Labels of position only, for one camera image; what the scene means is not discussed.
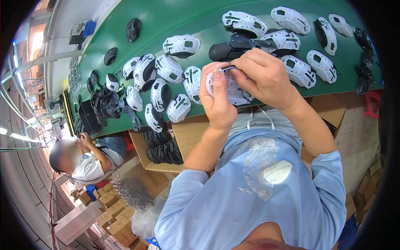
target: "green workbench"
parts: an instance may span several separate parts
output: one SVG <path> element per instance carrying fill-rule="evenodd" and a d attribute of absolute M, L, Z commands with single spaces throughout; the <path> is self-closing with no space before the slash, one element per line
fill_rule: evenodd
<path fill-rule="evenodd" d="M 222 23 L 222 15 L 229 10 L 247 12 L 260 18 L 270 28 L 282 28 L 270 15 L 273 8 L 287 6 L 293 8 L 307 18 L 311 26 L 310 33 L 298 35 L 301 41 L 298 54 L 306 58 L 310 50 L 319 50 L 330 58 L 335 64 L 337 71 L 341 72 L 335 83 L 329 84 L 317 76 L 316 85 L 313 88 L 301 88 L 295 86 L 303 97 L 338 92 L 354 91 L 358 80 L 355 67 L 361 62 L 362 49 L 357 44 L 354 37 L 345 37 L 336 32 L 338 49 L 334 56 L 328 55 L 318 42 L 314 21 L 322 16 L 328 20 L 330 13 L 337 13 L 348 21 L 352 29 L 356 27 L 364 29 L 362 22 L 357 18 L 357 14 L 344 0 L 147 0 L 131 1 L 122 0 L 109 14 L 105 21 L 100 25 L 92 40 L 88 44 L 81 60 L 80 73 L 84 88 L 83 91 L 69 90 L 71 107 L 77 102 L 78 94 L 82 101 L 90 99 L 90 94 L 86 89 L 86 80 L 92 70 L 97 70 L 100 83 L 104 84 L 107 73 L 116 74 L 120 84 L 125 87 L 133 85 L 134 80 L 126 81 L 122 77 L 123 65 L 134 56 L 152 53 L 159 56 L 164 53 L 162 44 L 167 37 L 174 35 L 191 34 L 200 40 L 200 49 L 187 59 L 173 57 L 181 64 L 185 70 L 189 66 L 202 68 L 212 62 L 208 57 L 208 50 L 213 44 L 228 42 L 231 32 L 225 30 Z M 139 18 L 142 21 L 140 36 L 137 41 L 128 43 L 125 38 L 125 27 L 132 18 Z M 105 66 L 104 54 L 113 47 L 118 48 L 118 54 L 113 64 Z M 371 89 L 383 88 L 381 85 L 382 76 L 379 66 L 374 63 L 372 67 L 376 83 Z M 178 93 L 186 94 L 182 83 L 168 83 L 171 96 Z M 150 103 L 150 91 L 140 94 L 143 99 L 143 107 Z M 251 105 L 260 104 L 254 99 Z M 136 112 L 142 123 L 147 125 L 142 112 Z M 166 112 L 163 113 L 164 121 L 168 121 Z M 204 114 L 201 105 L 192 102 L 189 116 Z M 120 114 L 119 119 L 107 119 L 108 126 L 94 137 L 107 135 L 132 128 L 131 119 L 127 114 Z"/>

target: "white t-shirt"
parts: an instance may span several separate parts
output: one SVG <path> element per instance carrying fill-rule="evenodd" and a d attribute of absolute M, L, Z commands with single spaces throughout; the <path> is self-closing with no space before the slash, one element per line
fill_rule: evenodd
<path fill-rule="evenodd" d="M 112 163 L 110 171 L 104 173 L 100 161 L 97 159 L 94 153 L 90 151 L 89 153 L 83 154 L 80 157 L 79 163 L 72 173 L 72 178 L 75 178 L 80 184 L 89 185 L 102 181 L 110 174 L 115 174 L 115 172 L 111 170 L 115 170 L 115 165 L 121 165 L 124 160 L 114 150 L 109 148 L 103 148 L 102 150 L 107 153 L 106 157 Z"/>

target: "plastic bag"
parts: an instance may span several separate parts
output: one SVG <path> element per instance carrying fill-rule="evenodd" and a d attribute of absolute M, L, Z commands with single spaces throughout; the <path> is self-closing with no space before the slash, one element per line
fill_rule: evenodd
<path fill-rule="evenodd" d="M 131 229 L 135 235 L 141 236 L 143 239 L 150 239 L 154 236 L 154 227 L 156 226 L 161 210 L 167 201 L 170 186 L 166 188 L 157 198 L 156 205 L 146 209 L 145 212 L 135 210 L 130 221 Z"/>

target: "light blue shirt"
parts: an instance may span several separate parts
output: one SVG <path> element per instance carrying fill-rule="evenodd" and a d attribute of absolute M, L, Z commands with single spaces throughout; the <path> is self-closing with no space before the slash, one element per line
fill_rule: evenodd
<path fill-rule="evenodd" d="M 300 160 L 296 138 L 256 129 L 235 134 L 211 178 L 184 170 L 154 229 L 162 250 L 231 249 L 256 226 L 275 222 L 286 244 L 331 250 L 346 222 L 338 151 Z"/>

